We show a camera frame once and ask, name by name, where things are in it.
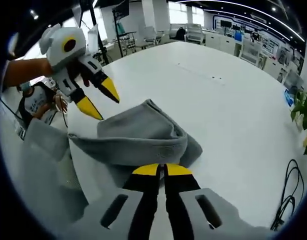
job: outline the face mask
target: face mask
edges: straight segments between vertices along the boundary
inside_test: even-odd
[[[20,85],[21,91],[25,92],[28,89],[30,89],[30,82],[25,82],[23,84]]]

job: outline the ceiling light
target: ceiling light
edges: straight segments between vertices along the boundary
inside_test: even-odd
[[[227,12],[227,11],[218,11],[218,10],[209,10],[207,9],[206,11],[208,12],[218,12],[218,13],[224,13],[224,14],[231,14],[231,15],[235,15],[235,16],[239,16],[241,18],[245,18],[245,19],[248,19],[248,20],[253,20],[255,23],[258,23],[258,24],[261,24],[263,26],[265,26],[266,28],[269,28],[271,30],[273,30],[274,32],[276,32],[277,34],[279,34],[280,36],[282,36],[282,40],[285,38],[287,40],[289,40],[288,37],[286,37],[285,35],[283,35],[281,32],[278,32],[276,29],[272,28],[271,26],[267,26],[266,24],[262,23],[261,21],[257,21],[255,19],[251,19],[250,17],[247,17],[247,16],[243,16],[243,15],[239,15],[239,14],[235,14],[235,13],[232,13],[232,12]]]
[[[246,5],[243,5],[243,4],[240,4],[240,3],[236,3],[236,2],[230,2],[230,1],[222,1],[222,0],[200,0],[202,2],[217,2],[217,3],[225,3],[225,4],[233,4],[233,5],[237,5],[237,6],[241,6],[241,7],[245,7],[245,8],[248,8],[248,9],[251,9],[251,10],[254,10],[254,11],[257,11],[261,14],[264,14],[272,19],[274,19],[275,21],[279,22],[280,24],[282,24],[283,26],[285,26],[287,29],[289,29],[291,32],[293,32],[293,34],[295,34],[298,38],[300,38],[303,42],[305,42],[305,39],[300,36],[300,34],[298,34],[295,30],[293,30],[290,26],[288,26],[287,24],[285,24],[284,22],[280,21],[279,19],[277,19],[276,17],[274,16],[271,16],[270,14],[266,13],[266,12],[263,12],[263,11],[260,11],[256,8],[253,8],[251,6],[246,6]],[[182,0],[182,1],[177,1],[177,3],[185,3],[185,2],[194,2],[194,0]]]

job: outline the white table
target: white table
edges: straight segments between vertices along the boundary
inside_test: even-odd
[[[190,167],[200,187],[232,203],[249,224],[270,226],[288,161],[303,153],[278,81],[233,55],[185,42],[137,52],[104,71],[114,81],[120,104],[94,87],[82,88],[105,118],[152,99],[202,146],[201,157]],[[68,106],[69,133],[95,138],[97,123],[74,104]],[[70,150],[82,190],[92,202],[102,195],[98,163],[73,142]],[[307,161],[298,162],[306,179]],[[113,184],[106,181],[108,187]],[[163,192],[152,239],[172,239]]]

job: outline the white robot head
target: white robot head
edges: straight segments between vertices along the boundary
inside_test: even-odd
[[[39,41],[40,51],[56,72],[66,67],[73,59],[86,52],[86,39],[78,27],[61,27],[56,24],[47,28]]]

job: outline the ceiling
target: ceiling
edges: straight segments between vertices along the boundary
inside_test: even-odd
[[[87,9],[86,3],[89,0],[80,0],[83,3],[84,10]],[[117,0],[98,0],[96,6],[99,5],[112,5],[113,2]],[[241,5],[252,7],[256,10],[260,10],[264,13],[270,14],[271,16],[277,18],[281,22],[290,26],[295,32],[299,33],[303,38],[305,34],[303,32],[302,26],[295,17],[295,14],[291,11],[291,7],[286,5],[282,6],[279,2],[280,0],[227,0],[231,3],[238,3]],[[19,32],[18,43],[15,49],[15,55],[17,57],[23,56],[41,37],[44,30],[48,25],[54,25],[56,23],[61,23],[73,16],[71,8],[78,4],[79,0],[41,0],[41,1],[31,1],[27,5],[27,9],[24,14],[20,15],[16,19],[16,24],[14,30]],[[271,17],[260,13],[256,10],[241,6],[231,4],[225,1],[188,1],[184,4],[188,6],[195,6],[202,8],[204,10],[216,10],[228,13],[234,13],[237,15],[243,15],[251,18],[251,14],[257,15],[258,17],[264,19],[267,23],[271,23],[271,28],[282,33],[286,37],[292,37],[290,41],[287,41],[295,49],[301,50],[301,54],[305,53],[305,43],[301,41],[294,33],[292,33],[287,27],[283,26],[278,21],[272,19]],[[39,16],[38,19],[34,20],[30,13],[30,9],[34,10]],[[221,13],[222,15],[231,16],[231,14]]]
[[[240,18],[242,20],[246,20],[246,18],[253,19],[253,16],[257,16],[265,21],[265,25],[269,26],[270,28],[278,31],[279,33],[283,34],[287,38],[287,40],[283,38],[281,35],[277,34],[274,30],[268,28],[268,32],[274,34],[275,36],[279,37],[282,41],[289,43],[294,49],[300,51],[300,54],[303,56],[305,55],[306,43],[303,42],[295,33],[293,33],[290,29],[284,26],[282,23],[274,20],[272,17],[278,19],[279,21],[283,22],[285,25],[288,25],[291,29],[293,29],[296,33],[298,33],[303,39],[305,38],[305,33],[300,25],[296,15],[292,12],[292,8],[286,5],[282,5],[280,0],[208,0],[208,1],[181,1],[181,0],[171,0],[172,2],[182,2],[188,6],[194,6],[201,9],[204,9],[208,12],[208,10],[216,10],[222,11],[220,14],[224,16],[232,17],[233,13],[236,14],[236,18]],[[257,23],[256,21],[251,21],[253,24],[258,25],[260,27],[264,27],[262,24]]]

